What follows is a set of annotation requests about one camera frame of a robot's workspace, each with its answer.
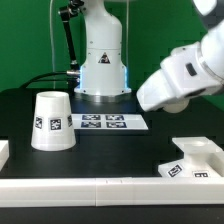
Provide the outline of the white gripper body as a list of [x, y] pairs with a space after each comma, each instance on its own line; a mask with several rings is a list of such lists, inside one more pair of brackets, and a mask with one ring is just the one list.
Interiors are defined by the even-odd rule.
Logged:
[[208, 66], [196, 42], [173, 49], [141, 85], [137, 99], [144, 111], [156, 111], [167, 104], [218, 94], [223, 88], [224, 77]]

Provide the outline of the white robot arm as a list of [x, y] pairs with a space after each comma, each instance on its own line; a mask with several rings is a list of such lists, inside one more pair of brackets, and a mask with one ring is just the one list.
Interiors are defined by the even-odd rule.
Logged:
[[[75, 92], [95, 101], [131, 91], [121, 61], [122, 26], [109, 14], [104, 0], [83, 0], [87, 35], [86, 59]], [[208, 33], [201, 41], [177, 47], [137, 91], [145, 111], [184, 110], [189, 100], [224, 89], [224, 0], [192, 0]]]

